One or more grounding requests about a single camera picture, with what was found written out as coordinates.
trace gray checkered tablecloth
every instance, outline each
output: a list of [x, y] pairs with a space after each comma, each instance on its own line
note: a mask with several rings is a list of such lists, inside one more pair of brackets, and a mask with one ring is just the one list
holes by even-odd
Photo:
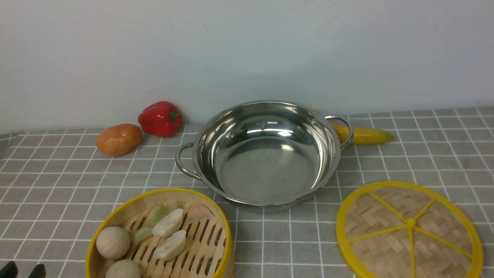
[[[344, 150], [336, 174], [311, 202], [257, 213], [237, 208], [175, 166], [178, 146], [201, 124], [172, 138], [145, 135], [133, 152], [110, 158], [95, 147], [103, 129], [29, 132], [0, 137], [0, 267], [20, 278], [37, 263], [48, 277], [82, 278], [89, 242], [119, 204], [164, 186], [213, 198], [236, 242], [235, 278], [351, 278], [334, 236], [341, 201], [381, 180], [428, 187], [456, 203], [484, 244], [484, 278], [494, 277], [494, 107], [350, 115], [357, 127], [378, 127], [396, 140]], [[192, 167], [190, 149], [183, 153]]]

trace bamboo steamer lid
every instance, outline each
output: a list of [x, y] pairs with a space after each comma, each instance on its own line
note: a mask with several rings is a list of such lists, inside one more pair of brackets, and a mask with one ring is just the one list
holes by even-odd
[[336, 239], [360, 278], [478, 278], [482, 271], [471, 222], [446, 198], [414, 184], [378, 182], [352, 192], [338, 211]]

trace yellow steamer rim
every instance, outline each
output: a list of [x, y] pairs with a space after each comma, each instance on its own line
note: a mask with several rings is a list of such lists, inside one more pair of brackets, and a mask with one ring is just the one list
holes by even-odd
[[359, 278], [478, 278], [482, 272], [482, 244], [468, 218], [438, 193], [405, 182], [352, 192], [338, 211], [336, 240]]
[[184, 188], [163, 188], [131, 199], [112, 212], [99, 226], [86, 256], [86, 278], [103, 278], [116, 261], [103, 258], [96, 249], [96, 238], [109, 226], [120, 226], [133, 238], [149, 210], [159, 204], [180, 202], [187, 213], [193, 205], [203, 204], [214, 218], [183, 227], [187, 231], [184, 251], [175, 259], [152, 260], [157, 245], [164, 239], [156, 236], [131, 246], [122, 259], [137, 262], [143, 278], [228, 278], [233, 276], [234, 250], [230, 226], [221, 208], [206, 195]]

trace white dumpling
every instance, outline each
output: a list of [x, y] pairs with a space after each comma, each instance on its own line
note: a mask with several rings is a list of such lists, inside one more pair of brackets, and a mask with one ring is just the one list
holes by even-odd
[[130, 236], [117, 226], [104, 228], [96, 238], [96, 249], [101, 256], [116, 260], [123, 257], [130, 248]]
[[167, 238], [163, 244], [156, 247], [153, 259], [170, 260], [178, 256], [185, 248], [185, 232], [180, 230]]
[[141, 269], [134, 261], [121, 260], [110, 266], [105, 278], [141, 278]]
[[161, 219], [153, 228], [153, 235], [168, 237], [180, 229], [183, 221], [183, 209], [176, 209]]

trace toy vegetable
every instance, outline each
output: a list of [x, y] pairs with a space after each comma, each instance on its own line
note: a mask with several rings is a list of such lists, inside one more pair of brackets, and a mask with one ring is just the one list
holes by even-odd
[[105, 129], [96, 137], [96, 146], [109, 156], [129, 153], [142, 141], [142, 132], [133, 124], [121, 124]]
[[158, 101], [148, 106], [137, 118], [145, 132], [161, 136], [171, 137], [175, 135], [182, 125], [182, 114], [168, 101]]

